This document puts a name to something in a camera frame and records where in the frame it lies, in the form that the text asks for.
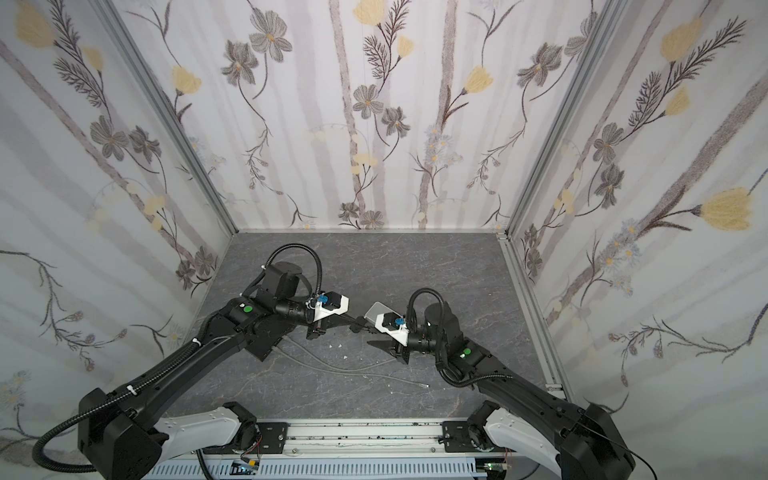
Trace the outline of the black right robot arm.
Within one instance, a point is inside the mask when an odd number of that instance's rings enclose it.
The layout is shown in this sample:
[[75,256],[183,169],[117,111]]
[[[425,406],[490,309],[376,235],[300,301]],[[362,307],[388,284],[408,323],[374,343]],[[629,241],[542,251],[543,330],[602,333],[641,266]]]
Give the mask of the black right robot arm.
[[431,354],[446,383],[488,398],[473,434],[480,448],[509,449],[562,479],[627,479],[640,461],[603,407],[581,407],[513,372],[462,332],[437,291],[416,290],[405,314],[376,302],[364,317],[382,336],[374,347],[403,362]]

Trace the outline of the white network switch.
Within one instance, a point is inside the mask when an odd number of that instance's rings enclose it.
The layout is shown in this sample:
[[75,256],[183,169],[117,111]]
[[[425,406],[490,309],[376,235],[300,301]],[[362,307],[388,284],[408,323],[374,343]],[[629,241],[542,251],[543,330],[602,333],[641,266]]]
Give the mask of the white network switch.
[[376,323],[377,320],[387,313],[394,313],[394,310],[384,305],[381,302],[375,302],[364,314],[364,317],[371,323]]

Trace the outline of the black network switch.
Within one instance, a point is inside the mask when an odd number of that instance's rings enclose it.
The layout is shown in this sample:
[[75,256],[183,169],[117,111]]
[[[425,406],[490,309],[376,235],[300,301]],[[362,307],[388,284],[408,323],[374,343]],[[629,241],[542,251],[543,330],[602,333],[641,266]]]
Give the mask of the black network switch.
[[247,342],[246,351],[259,361],[264,362],[273,348],[293,330],[294,327],[292,326],[279,326],[276,329],[257,328]]

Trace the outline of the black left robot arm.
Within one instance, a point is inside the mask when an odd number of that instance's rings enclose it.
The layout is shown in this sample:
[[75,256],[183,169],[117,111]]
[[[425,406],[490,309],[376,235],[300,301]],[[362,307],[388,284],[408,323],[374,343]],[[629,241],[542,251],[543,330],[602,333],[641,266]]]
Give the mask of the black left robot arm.
[[144,374],[110,393],[84,396],[75,416],[43,434],[32,460],[58,473],[98,473],[106,479],[140,479],[161,460],[169,435],[157,423],[168,408],[217,365],[242,350],[265,360],[281,339],[303,326],[308,339],[331,328],[370,331],[362,317],[348,314],[348,299],[322,288],[320,257],[307,245],[316,280],[308,294],[297,289],[299,266],[270,255],[260,273],[236,298],[211,314],[199,333]]

